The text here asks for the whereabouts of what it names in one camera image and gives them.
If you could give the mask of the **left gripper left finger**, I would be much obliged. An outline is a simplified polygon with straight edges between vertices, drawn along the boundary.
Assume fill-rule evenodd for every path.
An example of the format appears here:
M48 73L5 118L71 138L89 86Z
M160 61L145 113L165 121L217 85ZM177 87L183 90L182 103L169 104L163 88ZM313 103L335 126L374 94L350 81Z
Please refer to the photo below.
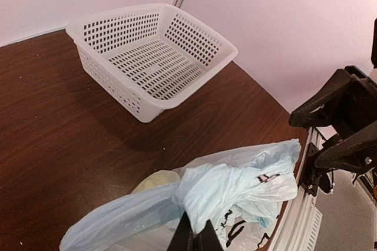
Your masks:
M187 213L184 212L167 251L193 251L195 250L194 242L190 220Z

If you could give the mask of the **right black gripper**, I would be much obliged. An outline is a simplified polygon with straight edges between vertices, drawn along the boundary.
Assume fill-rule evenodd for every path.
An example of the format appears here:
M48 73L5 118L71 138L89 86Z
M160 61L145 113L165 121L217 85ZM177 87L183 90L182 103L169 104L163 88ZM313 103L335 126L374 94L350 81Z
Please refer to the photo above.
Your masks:
M291 113L289 125L332 125L345 140L318 152L313 166L365 174L376 167L375 121L376 83L356 66L347 66Z

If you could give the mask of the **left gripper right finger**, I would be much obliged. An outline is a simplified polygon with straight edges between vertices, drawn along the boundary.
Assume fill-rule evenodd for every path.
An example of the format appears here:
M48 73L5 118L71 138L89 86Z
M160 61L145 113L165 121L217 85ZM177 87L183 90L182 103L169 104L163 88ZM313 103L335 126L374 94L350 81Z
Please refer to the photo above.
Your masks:
M206 225L204 229L196 236L196 250L198 251L222 251L223 250L210 220L206 221Z

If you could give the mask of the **light blue printed plastic bag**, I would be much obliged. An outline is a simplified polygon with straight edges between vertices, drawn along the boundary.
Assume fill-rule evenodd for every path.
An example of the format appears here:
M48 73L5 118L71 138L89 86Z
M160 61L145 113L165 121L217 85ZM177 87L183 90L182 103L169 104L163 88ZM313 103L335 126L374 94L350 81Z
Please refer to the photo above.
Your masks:
M223 250L256 250L297 196L299 140L221 151L174 169L172 183L104 204L71 226L60 250L166 250L183 214L213 227Z

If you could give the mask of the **white perforated plastic basket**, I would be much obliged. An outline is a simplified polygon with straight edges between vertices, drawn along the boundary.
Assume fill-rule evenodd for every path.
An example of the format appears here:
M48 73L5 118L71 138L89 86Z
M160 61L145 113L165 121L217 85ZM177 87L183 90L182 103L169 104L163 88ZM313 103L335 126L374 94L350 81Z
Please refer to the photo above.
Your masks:
M185 102L238 54L214 29L165 3L87 15L65 30L85 72L142 123Z

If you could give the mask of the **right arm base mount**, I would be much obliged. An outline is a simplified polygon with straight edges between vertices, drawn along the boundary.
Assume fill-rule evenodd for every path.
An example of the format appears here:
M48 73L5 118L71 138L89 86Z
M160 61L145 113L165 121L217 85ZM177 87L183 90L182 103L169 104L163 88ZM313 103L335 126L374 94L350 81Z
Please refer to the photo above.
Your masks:
M335 169L319 169L314 166L318 152L319 150L314 143L310 142L307 145L299 180L299 186L303 187L304 191L313 197L318 195L318 190L321 190L324 194L331 194L335 186Z

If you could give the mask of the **aluminium front rail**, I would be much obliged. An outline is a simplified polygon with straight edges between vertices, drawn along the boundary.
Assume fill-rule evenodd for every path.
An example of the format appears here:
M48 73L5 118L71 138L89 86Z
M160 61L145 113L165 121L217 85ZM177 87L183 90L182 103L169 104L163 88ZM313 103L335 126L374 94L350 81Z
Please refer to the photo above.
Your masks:
M285 205L267 251L314 250L322 213L316 208L317 197L298 187L297 196Z

